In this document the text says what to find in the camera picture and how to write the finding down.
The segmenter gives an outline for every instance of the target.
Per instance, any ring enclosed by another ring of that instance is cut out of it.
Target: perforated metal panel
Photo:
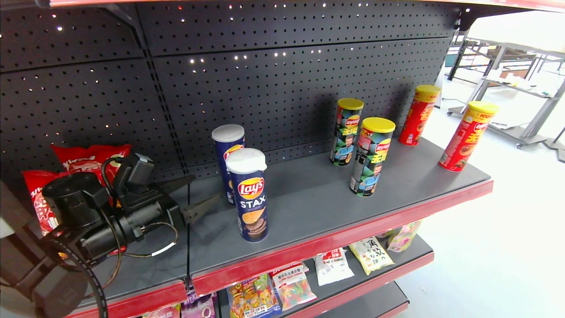
[[[449,37],[454,4],[401,1],[198,1],[138,4],[152,54]]]
[[[50,144],[129,143],[156,173],[181,169],[144,59],[2,74],[0,85],[3,181],[61,171]]]
[[[2,11],[0,71],[143,57],[131,29],[92,8]]]
[[[389,118],[400,129],[414,88],[435,82],[449,41],[195,54],[156,58],[155,66],[194,166],[216,161],[210,133],[226,123],[243,125],[247,144],[267,154],[327,140],[344,97],[365,102],[362,117]]]

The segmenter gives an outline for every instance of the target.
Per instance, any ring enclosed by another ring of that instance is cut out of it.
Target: yellow lid
[[[439,93],[441,92],[441,88],[434,86],[434,85],[418,85],[416,86],[416,90],[422,93]]]
[[[355,98],[342,98],[337,101],[337,105],[347,110],[359,110],[363,108],[364,103]]]
[[[490,102],[470,101],[469,107],[487,114],[496,114],[498,112],[498,106]]]
[[[367,130],[380,132],[381,134],[385,134],[387,132],[394,131],[396,125],[385,118],[380,117],[369,117],[363,120],[361,124],[362,128],[366,128]]]

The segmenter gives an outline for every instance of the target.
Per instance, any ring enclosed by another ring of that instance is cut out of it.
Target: white floor
[[[465,101],[473,87],[446,80],[443,97]],[[485,100],[535,113],[542,101],[524,95],[489,88]],[[443,101],[423,136],[446,147],[460,120],[446,109],[459,105]],[[564,125],[562,100],[541,133]],[[565,164],[543,145],[518,150],[489,131],[469,162],[492,176],[494,191],[425,219],[419,234],[436,258],[397,280],[411,302],[398,317],[565,317]]]

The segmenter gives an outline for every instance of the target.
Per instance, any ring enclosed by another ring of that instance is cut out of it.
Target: white plastic lid
[[[250,174],[256,171],[265,171],[265,154],[253,148],[244,148],[232,152],[225,160],[229,172],[236,174]]]
[[[232,143],[244,135],[244,128],[236,124],[227,124],[212,130],[212,139],[220,143]]]

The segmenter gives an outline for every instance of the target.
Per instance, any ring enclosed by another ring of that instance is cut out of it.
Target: colorful chip can
[[[253,148],[232,153],[225,164],[234,185],[237,222],[241,236],[256,243],[267,236],[267,195],[263,172],[267,168],[265,155]]]
[[[229,171],[225,166],[225,160],[229,155],[239,149],[245,148],[245,130],[240,125],[227,124],[212,131],[212,139],[216,144],[216,154],[220,164],[221,177],[224,181],[224,191],[231,205],[233,200],[233,187],[229,177]]]
[[[416,94],[412,100],[412,105],[406,115],[406,122],[398,137],[401,144],[408,146],[418,145],[420,135],[424,130],[425,123],[432,113],[437,97],[440,95],[441,88],[434,85],[418,85]]]
[[[353,156],[353,142],[357,134],[363,102],[354,98],[337,101],[336,128],[333,132],[330,160],[336,166],[345,166]]]
[[[385,118],[369,117],[363,120],[349,183],[357,196],[367,197],[375,193],[395,128],[396,125]]]
[[[495,104],[483,101],[469,102],[459,127],[445,148],[438,164],[453,172],[463,170],[479,138],[497,112],[498,106]]]

